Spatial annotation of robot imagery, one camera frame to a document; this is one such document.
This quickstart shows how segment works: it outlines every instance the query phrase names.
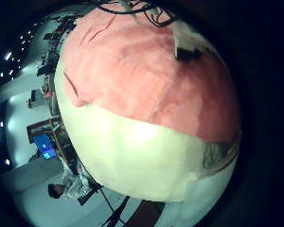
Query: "ceiling light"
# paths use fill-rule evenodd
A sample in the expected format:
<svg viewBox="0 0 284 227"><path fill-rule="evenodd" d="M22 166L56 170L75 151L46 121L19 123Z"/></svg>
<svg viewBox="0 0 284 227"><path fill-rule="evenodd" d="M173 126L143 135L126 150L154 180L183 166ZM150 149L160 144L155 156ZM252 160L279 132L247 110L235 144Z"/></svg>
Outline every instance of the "ceiling light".
<svg viewBox="0 0 284 227"><path fill-rule="evenodd" d="M9 59L10 56L11 56L11 52L9 52L9 53L6 55L6 57L5 57L6 61Z"/></svg>

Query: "computer monitor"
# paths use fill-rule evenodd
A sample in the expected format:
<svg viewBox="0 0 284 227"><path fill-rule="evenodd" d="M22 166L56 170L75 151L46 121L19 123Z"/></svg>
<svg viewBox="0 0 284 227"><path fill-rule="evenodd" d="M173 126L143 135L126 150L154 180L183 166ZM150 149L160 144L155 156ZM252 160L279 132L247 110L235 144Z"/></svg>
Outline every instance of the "computer monitor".
<svg viewBox="0 0 284 227"><path fill-rule="evenodd" d="M33 136L33 141L45 159L50 159L57 156L55 149L53 148L50 139L46 134L43 133Z"/></svg>

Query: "desk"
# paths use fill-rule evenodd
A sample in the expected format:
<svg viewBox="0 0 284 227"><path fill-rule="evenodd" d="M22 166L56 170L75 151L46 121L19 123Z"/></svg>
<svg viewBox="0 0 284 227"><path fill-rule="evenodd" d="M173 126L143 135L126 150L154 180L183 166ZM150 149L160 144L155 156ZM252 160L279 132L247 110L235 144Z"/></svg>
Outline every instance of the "desk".
<svg viewBox="0 0 284 227"><path fill-rule="evenodd" d="M77 173L77 154L68 137L65 126L59 118L59 124L54 128L52 118L49 119L50 127L55 140L57 154L60 155L73 173Z"/></svg>

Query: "person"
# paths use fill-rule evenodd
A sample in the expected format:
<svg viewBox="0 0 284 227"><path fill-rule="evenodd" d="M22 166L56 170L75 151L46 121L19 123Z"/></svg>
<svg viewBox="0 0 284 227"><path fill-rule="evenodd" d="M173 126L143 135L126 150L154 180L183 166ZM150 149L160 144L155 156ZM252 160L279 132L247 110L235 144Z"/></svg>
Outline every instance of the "person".
<svg viewBox="0 0 284 227"><path fill-rule="evenodd" d="M64 196L68 199L78 199L87 195L92 189L97 190L99 188L99 184L95 184L93 187L90 186L89 178L83 173L80 162L77 164L79 175L74 175L62 156L58 155L58 157L61 159L64 169L62 183L50 183L48 185L49 197L58 199L60 196Z"/></svg>

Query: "wire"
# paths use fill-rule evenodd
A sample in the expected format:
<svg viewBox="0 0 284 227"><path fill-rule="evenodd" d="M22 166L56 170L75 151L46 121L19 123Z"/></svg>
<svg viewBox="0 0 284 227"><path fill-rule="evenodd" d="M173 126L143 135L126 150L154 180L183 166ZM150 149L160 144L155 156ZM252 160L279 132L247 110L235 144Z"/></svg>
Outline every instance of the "wire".
<svg viewBox="0 0 284 227"><path fill-rule="evenodd" d="M146 18L154 25L154 26L157 26L157 27L163 27L163 26L168 26L170 25L171 23L173 23L174 21L178 20L178 17L176 16L173 16L169 11L167 10L164 10L162 8L159 8L160 9L160 12L158 15L156 15L156 18L154 18L154 15L151 14L151 17L149 16L149 14L147 13L146 10L143 11L144 15L146 16ZM160 16L163 14L163 12L165 12L169 19L167 19L166 21L164 22L160 22Z"/></svg>
<svg viewBox="0 0 284 227"><path fill-rule="evenodd" d="M109 202L108 199L106 198L106 196L105 196L104 192L102 191L102 189L100 188L99 190L100 190L102 196L104 197L106 203L109 205L109 207L111 208L111 210L114 212L115 210L114 210L113 206L110 204L110 202ZM126 223L125 223L121 218L119 218L118 220L121 221L122 224L123 224L125 227L127 227Z"/></svg>
<svg viewBox="0 0 284 227"><path fill-rule="evenodd" d="M147 5L144 5L141 9L134 9L134 10L130 10L130 11L114 11L114 10L111 10L111 9L104 8L103 6L101 6L100 4L98 4L94 1L91 1L91 4L95 5L96 7L98 7L99 9L101 9L103 11L106 11L106 12L109 12L109 13L112 13L112 14L119 14L119 15L135 14L135 13L143 12L144 10L149 10L149 9L155 8L155 5L147 4Z"/></svg>

